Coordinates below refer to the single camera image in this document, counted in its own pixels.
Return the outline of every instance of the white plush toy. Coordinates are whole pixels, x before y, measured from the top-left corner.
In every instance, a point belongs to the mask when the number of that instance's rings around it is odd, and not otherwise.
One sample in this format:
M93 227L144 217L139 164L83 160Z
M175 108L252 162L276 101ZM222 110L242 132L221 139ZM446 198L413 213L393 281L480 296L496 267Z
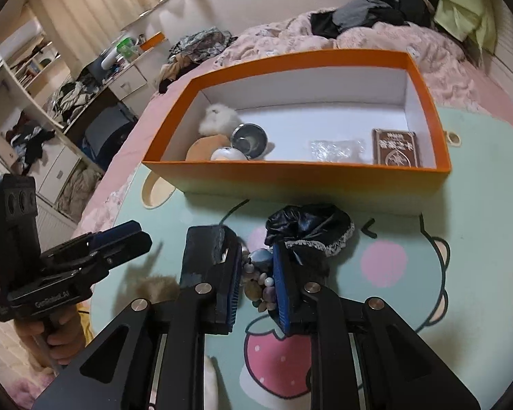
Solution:
M200 123L200 134L206 137L223 134L230 138L234 130L242 123L237 112L221 103L208 106L205 117Z

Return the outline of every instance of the pink circle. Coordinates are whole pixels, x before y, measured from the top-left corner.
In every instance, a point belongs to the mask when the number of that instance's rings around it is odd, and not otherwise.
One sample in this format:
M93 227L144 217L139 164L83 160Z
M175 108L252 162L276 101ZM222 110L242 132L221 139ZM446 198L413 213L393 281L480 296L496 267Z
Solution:
M268 248L267 245L264 245L264 239L266 239L266 227L260 226L255 228L249 238L247 239L247 249L250 252L256 251L258 248Z
M377 241L361 256L361 271L374 286L391 287L405 274L407 261L406 252L401 245L390 241Z

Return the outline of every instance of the open box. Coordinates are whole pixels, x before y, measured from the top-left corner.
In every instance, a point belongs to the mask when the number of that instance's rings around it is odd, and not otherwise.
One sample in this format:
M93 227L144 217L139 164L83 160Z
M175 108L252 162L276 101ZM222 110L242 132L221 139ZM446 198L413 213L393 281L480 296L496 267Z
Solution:
M213 103L264 128L274 144L265 160L184 161ZM415 132L420 167L373 164L373 128ZM350 139L364 141L364 163L309 161L311 141ZM451 170L441 122L416 64L405 52L381 50L293 53L195 78L143 163L187 193L285 202L334 201L349 194L388 205L395 198L413 203L427 197Z

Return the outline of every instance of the white lace trim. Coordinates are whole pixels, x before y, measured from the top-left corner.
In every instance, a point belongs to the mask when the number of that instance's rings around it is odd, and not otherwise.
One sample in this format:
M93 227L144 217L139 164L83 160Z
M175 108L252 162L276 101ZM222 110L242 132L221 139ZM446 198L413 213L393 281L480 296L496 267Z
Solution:
M336 242L330 244L329 246L326 246L325 244L319 242L319 241L287 241L285 242L285 246L287 248L291 248L295 245L306 245L311 246L312 248L316 248L322 252L325 253L326 257L336 256L342 248L346 246L346 243L348 242L348 239L353 236L353 231L355 230L355 225L353 222L351 222L350 227L348 231L346 231L340 239L338 239Z

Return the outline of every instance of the strawberry illustration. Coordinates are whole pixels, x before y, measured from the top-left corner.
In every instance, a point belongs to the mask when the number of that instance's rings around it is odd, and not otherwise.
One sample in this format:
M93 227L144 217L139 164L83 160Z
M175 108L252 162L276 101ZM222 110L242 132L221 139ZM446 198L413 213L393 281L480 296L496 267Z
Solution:
M284 399L309 393L306 382L312 363L309 336L285 337L269 316L252 321L246 333L245 365L255 382Z

